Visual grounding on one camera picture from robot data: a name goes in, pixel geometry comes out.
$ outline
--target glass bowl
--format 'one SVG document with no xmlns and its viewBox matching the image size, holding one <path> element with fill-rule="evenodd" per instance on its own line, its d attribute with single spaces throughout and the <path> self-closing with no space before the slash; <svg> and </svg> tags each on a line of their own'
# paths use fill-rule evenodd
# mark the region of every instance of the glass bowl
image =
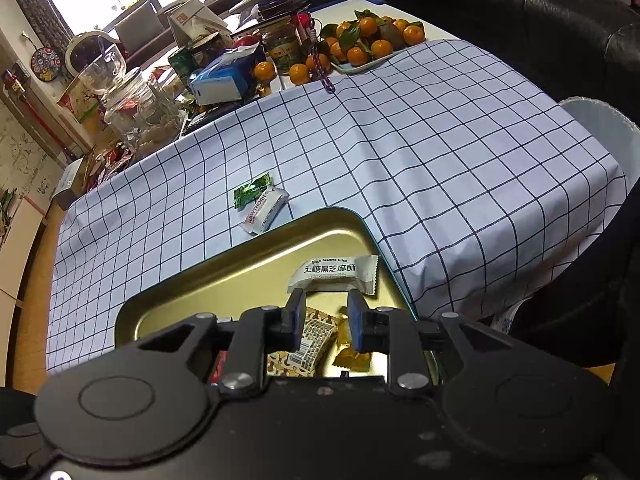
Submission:
<svg viewBox="0 0 640 480">
<path fill-rule="evenodd" d="M 103 95 L 122 81 L 126 71 L 127 64 L 117 45 L 114 44 L 105 51 L 104 56 L 99 56 L 87 65 L 78 74 L 78 78 L 91 92 Z"/>
</svg>

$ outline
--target blue grid tablecloth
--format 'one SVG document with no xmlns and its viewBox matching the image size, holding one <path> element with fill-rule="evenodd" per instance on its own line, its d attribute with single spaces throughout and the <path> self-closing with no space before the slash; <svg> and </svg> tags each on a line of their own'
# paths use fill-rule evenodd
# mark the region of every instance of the blue grid tablecloth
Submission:
<svg viewBox="0 0 640 480">
<path fill-rule="evenodd" d="M 499 312 L 557 276 L 626 197 L 616 161 L 553 100 L 460 40 L 414 46 L 204 126 L 73 204 L 60 232 L 47 367 L 113 348 L 123 302 L 250 238 L 233 190 L 269 171 L 272 226 L 361 215 L 418 312 Z"/>
</svg>

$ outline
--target barcode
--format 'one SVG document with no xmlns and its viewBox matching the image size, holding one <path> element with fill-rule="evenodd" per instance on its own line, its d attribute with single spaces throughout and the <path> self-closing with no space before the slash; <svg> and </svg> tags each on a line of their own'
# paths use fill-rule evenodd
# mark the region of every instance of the barcode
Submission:
<svg viewBox="0 0 640 480">
<path fill-rule="evenodd" d="M 309 352 L 311 343 L 311 339 L 302 338 L 300 340 L 300 348 L 298 349 L 298 351 L 294 352 L 293 354 L 289 354 L 289 361 L 297 364 L 298 366 L 302 366 L 302 361 L 305 358 L 305 354 Z"/>
</svg>

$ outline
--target dartboard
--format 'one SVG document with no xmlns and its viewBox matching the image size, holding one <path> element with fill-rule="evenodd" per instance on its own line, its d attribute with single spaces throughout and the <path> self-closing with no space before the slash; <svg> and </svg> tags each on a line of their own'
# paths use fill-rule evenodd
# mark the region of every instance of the dartboard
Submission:
<svg viewBox="0 0 640 480">
<path fill-rule="evenodd" d="M 31 56 L 31 70 L 41 81 L 53 81 L 60 72 L 60 56 L 49 47 L 39 48 Z"/>
</svg>

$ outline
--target tissue box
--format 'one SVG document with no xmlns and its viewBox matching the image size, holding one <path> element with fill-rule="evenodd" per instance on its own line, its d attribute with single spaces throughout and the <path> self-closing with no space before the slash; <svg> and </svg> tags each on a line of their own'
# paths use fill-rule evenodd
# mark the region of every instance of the tissue box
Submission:
<svg viewBox="0 0 640 480">
<path fill-rule="evenodd" d="M 213 60 L 191 82 L 197 104 L 213 105 L 239 101 L 255 83 L 252 69 L 264 60 L 264 49 L 258 45 L 239 46 Z"/>
<path fill-rule="evenodd" d="M 191 83 L 191 92 L 200 106 L 239 101 L 247 90 L 244 76 L 234 66 L 205 70 Z"/>
</svg>

